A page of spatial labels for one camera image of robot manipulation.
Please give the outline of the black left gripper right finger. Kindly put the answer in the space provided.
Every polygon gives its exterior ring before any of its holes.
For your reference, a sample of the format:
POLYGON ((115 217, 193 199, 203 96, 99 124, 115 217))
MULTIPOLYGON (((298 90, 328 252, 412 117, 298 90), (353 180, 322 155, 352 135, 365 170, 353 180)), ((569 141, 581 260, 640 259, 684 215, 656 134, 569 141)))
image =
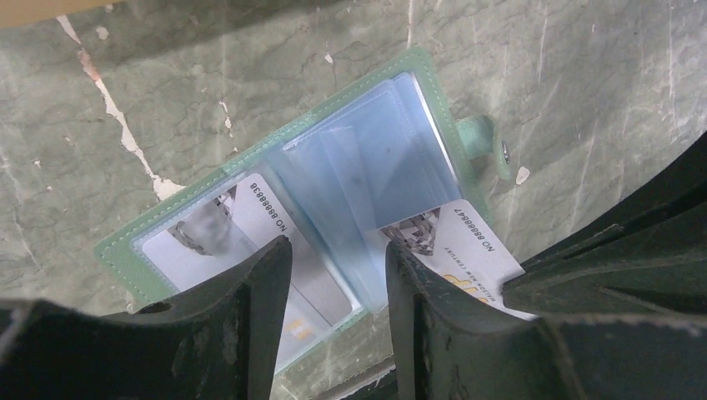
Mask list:
POLYGON ((403 245, 385 254, 401 399, 703 399, 706 321, 552 314, 530 321, 471 297, 403 245))

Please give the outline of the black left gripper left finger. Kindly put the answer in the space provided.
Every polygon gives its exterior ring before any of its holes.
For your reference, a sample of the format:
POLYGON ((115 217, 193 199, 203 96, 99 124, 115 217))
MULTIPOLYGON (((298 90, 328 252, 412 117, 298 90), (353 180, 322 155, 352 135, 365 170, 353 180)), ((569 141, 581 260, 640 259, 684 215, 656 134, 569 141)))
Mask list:
POLYGON ((1 302, 4 399, 267 399, 293 249, 246 260, 136 313, 1 302))

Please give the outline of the mint green card holder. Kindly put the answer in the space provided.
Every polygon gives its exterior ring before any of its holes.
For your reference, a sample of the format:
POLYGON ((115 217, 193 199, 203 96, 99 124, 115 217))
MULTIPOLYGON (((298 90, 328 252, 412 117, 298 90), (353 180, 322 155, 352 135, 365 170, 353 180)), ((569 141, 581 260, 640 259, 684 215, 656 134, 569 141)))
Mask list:
POLYGON ((218 185, 259 173, 355 306, 323 342, 386 307, 382 228, 458 199, 489 218, 472 166, 487 155, 500 178, 514 175, 493 120, 454 119, 429 53, 412 47, 159 203, 95 254, 141 304, 180 293, 134 243, 218 185))

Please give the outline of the silver VIP credit card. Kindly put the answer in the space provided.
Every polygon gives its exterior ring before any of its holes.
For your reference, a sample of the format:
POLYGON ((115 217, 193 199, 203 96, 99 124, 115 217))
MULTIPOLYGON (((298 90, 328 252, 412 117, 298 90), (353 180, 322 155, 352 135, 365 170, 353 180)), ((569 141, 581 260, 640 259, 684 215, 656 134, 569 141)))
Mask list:
POLYGON ((276 368, 321 342, 355 306, 257 172, 218 185, 143 235, 134 247, 178 292, 236 266, 283 235, 293 266, 276 368))

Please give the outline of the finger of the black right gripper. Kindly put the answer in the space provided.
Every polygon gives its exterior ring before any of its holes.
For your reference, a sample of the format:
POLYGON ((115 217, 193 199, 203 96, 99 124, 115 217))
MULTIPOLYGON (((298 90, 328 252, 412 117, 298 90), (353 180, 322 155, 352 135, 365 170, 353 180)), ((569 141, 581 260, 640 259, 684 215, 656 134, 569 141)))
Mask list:
POLYGON ((551 313, 706 314, 706 136, 592 223, 522 263, 504 305, 551 313))

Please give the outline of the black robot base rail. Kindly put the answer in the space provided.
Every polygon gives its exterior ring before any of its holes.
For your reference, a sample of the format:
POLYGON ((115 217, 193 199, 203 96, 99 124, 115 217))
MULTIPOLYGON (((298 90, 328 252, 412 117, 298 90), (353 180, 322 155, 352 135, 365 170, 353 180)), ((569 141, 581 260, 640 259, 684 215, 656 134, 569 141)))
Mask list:
POLYGON ((367 371, 320 393, 315 399, 397 399, 398 384, 394 365, 367 371))

